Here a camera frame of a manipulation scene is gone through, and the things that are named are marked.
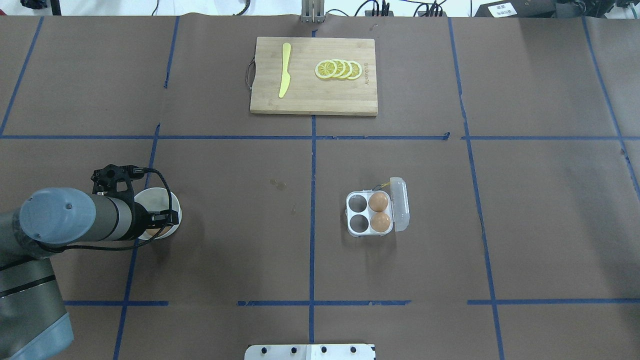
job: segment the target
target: egg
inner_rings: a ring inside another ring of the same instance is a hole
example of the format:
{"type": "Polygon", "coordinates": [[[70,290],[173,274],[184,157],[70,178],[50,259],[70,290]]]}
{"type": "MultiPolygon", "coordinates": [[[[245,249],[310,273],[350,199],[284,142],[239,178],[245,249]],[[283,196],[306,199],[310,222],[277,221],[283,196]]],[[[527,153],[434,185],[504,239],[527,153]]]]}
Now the egg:
{"type": "Polygon", "coordinates": [[[384,233],[391,225],[391,218],[385,213],[377,213],[371,218],[371,228],[379,233],[384,233]]]}
{"type": "MultiPolygon", "coordinates": [[[[165,227],[165,229],[164,229],[164,230],[162,230],[158,236],[162,236],[162,235],[164,235],[164,234],[168,233],[168,232],[169,232],[169,230],[171,230],[171,228],[172,228],[171,226],[167,226],[167,227],[165,227]]],[[[147,229],[147,230],[145,231],[145,233],[146,233],[147,235],[149,235],[149,236],[153,236],[153,235],[155,235],[155,234],[158,232],[158,230],[159,230],[159,229],[147,229]]]]}
{"type": "Polygon", "coordinates": [[[385,192],[377,192],[369,198],[369,207],[375,212],[384,211],[388,205],[389,197],[385,192]]]}

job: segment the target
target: lemon slice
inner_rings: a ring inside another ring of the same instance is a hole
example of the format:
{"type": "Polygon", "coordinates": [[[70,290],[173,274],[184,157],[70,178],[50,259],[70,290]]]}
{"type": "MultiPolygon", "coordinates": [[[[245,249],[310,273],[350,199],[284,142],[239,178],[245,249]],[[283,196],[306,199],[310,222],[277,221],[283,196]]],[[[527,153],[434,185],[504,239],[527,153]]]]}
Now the lemon slice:
{"type": "Polygon", "coordinates": [[[316,76],[321,79],[328,79],[335,75],[338,65],[333,60],[320,61],[316,65],[316,76]]]}
{"type": "Polygon", "coordinates": [[[338,76],[338,79],[346,79],[351,75],[351,62],[350,61],[346,61],[343,60],[342,61],[344,63],[344,73],[340,76],[338,76]]]}
{"type": "Polygon", "coordinates": [[[346,62],[341,59],[331,59],[330,61],[333,61],[338,67],[338,69],[335,71],[335,74],[332,76],[332,78],[337,78],[341,75],[344,75],[345,71],[347,71],[346,62]]]}
{"type": "Polygon", "coordinates": [[[362,66],[357,61],[349,61],[351,65],[351,73],[347,77],[349,80],[355,80],[362,75],[362,66]]]}

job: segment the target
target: metal bracket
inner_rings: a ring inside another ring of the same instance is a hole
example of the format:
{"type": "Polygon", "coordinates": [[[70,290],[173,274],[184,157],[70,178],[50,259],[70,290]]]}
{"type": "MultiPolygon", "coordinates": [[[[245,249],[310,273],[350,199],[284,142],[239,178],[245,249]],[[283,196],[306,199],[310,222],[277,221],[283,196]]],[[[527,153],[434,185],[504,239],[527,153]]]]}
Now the metal bracket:
{"type": "Polygon", "coordinates": [[[244,360],[375,360],[371,344],[252,345],[244,360]]]}
{"type": "Polygon", "coordinates": [[[302,22],[324,22],[324,0],[302,0],[302,22]]]}

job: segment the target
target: plastic egg holder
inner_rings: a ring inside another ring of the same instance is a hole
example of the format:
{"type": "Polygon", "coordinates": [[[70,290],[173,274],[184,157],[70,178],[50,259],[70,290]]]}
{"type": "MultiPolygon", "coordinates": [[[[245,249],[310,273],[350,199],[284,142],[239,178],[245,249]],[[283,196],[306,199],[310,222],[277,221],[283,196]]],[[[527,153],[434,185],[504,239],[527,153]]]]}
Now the plastic egg holder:
{"type": "Polygon", "coordinates": [[[347,195],[347,229],[349,234],[359,236],[383,236],[396,226],[396,232],[404,231],[409,226],[409,201],[406,194],[406,183],[401,177],[390,179],[390,196],[384,191],[362,190],[347,195]],[[387,207],[380,212],[373,211],[369,199],[375,193],[383,193],[389,200],[387,207]],[[376,231],[371,227],[371,219],[376,214],[386,214],[391,219],[389,227],[384,231],[376,231]]]}

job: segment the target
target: clear plastic lid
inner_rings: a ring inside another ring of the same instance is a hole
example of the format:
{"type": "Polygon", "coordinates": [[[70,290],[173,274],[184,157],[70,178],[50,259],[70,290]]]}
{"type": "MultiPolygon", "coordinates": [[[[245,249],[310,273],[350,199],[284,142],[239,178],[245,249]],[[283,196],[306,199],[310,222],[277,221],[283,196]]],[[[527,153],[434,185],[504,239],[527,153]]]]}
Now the clear plastic lid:
{"type": "Polygon", "coordinates": [[[391,203],[394,210],[394,223],[396,232],[404,231],[409,226],[409,200],[406,195],[406,182],[402,177],[392,177],[391,203]]]}

